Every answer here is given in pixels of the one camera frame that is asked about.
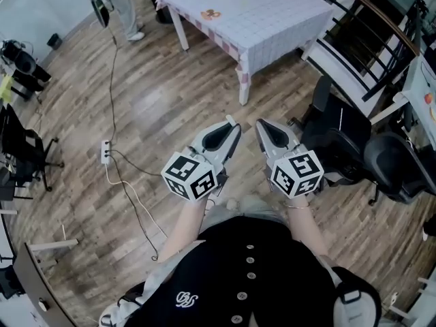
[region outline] chair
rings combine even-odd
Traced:
[[[3,293],[5,299],[10,299],[15,294],[19,296],[25,294],[12,265],[0,268],[0,292]]]
[[[0,201],[12,201],[14,198],[33,199],[24,196],[15,196],[15,188],[23,186],[16,185],[16,181],[11,178],[11,175],[6,167],[0,168]]]
[[[47,148],[44,149],[42,139],[37,133],[32,129],[25,129],[16,116],[14,109],[9,104],[7,105],[2,134],[3,153],[16,158],[17,171],[21,172],[13,176],[13,179],[15,178],[17,181],[17,179],[21,178],[22,183],[32,181],[34,178],[39,180],[38,175],[41,173],[46,191],[52,191],[52,187],[47,186],[45,167],[63,168],[64,163],[51,163],[46,161],[46,158],[52,143],[58,141],[58,138],[52,139]]]
[[[436,195],[436,158],[428,148],[416,153],[402,137],[387,132],[368,141],[364,162],[377,182],[370,205],[377,201],[380,191],[405,204],[412,203],[422,191]]]
[[[352,185],[367,178],[362,153],[371,135],[371,122],[359,110],[330,93],[332,80],[322,76],[313,102],[301,122],[301,142],[314,150],[324,172],[339,174],[333,185]]]

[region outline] white button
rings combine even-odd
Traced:
[[[240,324],[243,321],[243,317],[239,315],[235,315],[232,317],[232,322],[234,324]]]
[[[238,299],[239,300],[245,300],[245,299],[247,299],[247,297],[248,297],[248,294],[245,293],[245,292],[239,292],[238,293]]]

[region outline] black metal railing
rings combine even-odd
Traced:
[[[386,49],[390,55],[391,60],[386,65],[377,55],[378,50],[371,50],[370,47],[366,45],[364,40],[359,35],[353,33],[352,30],[347,30],[347,38],[351,38],[353,42],[356,42],[356,45],[359,45],[360,49],[364,50],[366,55],[371,56],[369,62],[363,61],[355,52],[350,52],[349,50],[345,50],[345,46],[342,43],[336,43],[332,45],[332,47],[328,46],[326,43],[328,40],[335,40],[336,35],[332,33],[332,31],[326,31],[326,37],[324,40],[317,40],[318,44],[326,49],[365,89],[367,92],[362,100],[367,102],[371,99],[378,91],[380,91],[387,84],[391,83],[396,76],[398,76],[411,62],[412,59],[415,58],[417,53],[419,53],[419,40],[420,40],[420,13],[418,6],[416,7],[415,18],[410,18],[407,21],[406,28],[404,32],[402,32],[394,23],[383,14],[377,7],[375,7],[370,1],[367,0],[355,0],[352,11],[347,9],[345,6],[337,2],[337,0],[327,0],[332,4],[338,6],[341,10],[345,12],[345,15],[342,19],[346,20],[355,20],[359,23],[360,26],[369,32],[369,35],[377,40],[377,43],[384,49]],[[371,11],[375,12],[383,22],[385,22],[389,26],[389,30],[392,30],[392,35],[396,35],[399,39],[399,44],[393,50],[388,45],[388,41],[385,41],[380,35],[377,34],[376,31],[373,30],[363,19],[361,19],[356,13],[356,6],[364,6],[364,8],[370,8]],[[336,18],[332,19],[336,26],[338,26],[339,30],[347,29],[345,26],[346,22],[341,20],[337,20]],[[414,42],[412,43],[412,36],[415,34]],[[342,57],[340,57],[335,51],[337,51],[344,59],[346,59],[350,64],[354,64],[356,67],[360,68],[363,72],[366,72],[375,82],[374,86],[371,88],[366,84],[366,82],[362,79],[362,74],[353,69],[352,67],[345,62]],[[381,68],[383,69],[383,73],[381,76],[376,76],[372,71],[369,64],[373,62],[377,62]]]

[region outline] white wall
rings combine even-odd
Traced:
[[[0,300],[0,320],[6,327],[48,327],[26,294]]]
[[[12,257],[12,250],[9,246],[9,242],[7,241],[6,233],[5,233],[5,225],[3,224],[2,218],[0,217],[0,254],[2,257]],[[11,260],[4,260],[0,263],[0,268],[5,268],[12,264]]]
[[[65,37],[90,13],[89,0],[0,0],[0,37],[31,42],[41,61],[53,33]]]

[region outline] white cable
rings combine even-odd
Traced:
[[[121,184],[121,183],[125,183],[125,184],[129,185],[129,187],[131,187],[131,189],[134,191],[135,196],[136,196],[136,199],[138,200],[139,204],[140,204],[140,205],[143,207],[143,209],[147,212],[147,215],[149,215],[149,217],[151,218],[151,220],[153,221],[153,223],[157,226],[157,228],[161,231],[161,233],[165,236],[165,238],[168,238],[168,236],[166,236],[165,232],[161,229],[161,227],[157,225],[157,223],[155,222],[155,220],[154,220],[153,217],[151,216],[149,210],[147,210],[146,207],[145,207],[145,206],[142,204],[142,202],[139,200],[138,194],[136,193],[135,189],[130,185],[130,183],[127,182],[127,181],[119,181],[119,182],[116,182],[116,183],[111,182],[110,179],[109,179],[108,165],[105,164],[104,167],[106,168],[106,178],[108,179],[109,184],[111,184],[111,185],[118,185],[118,184]]]

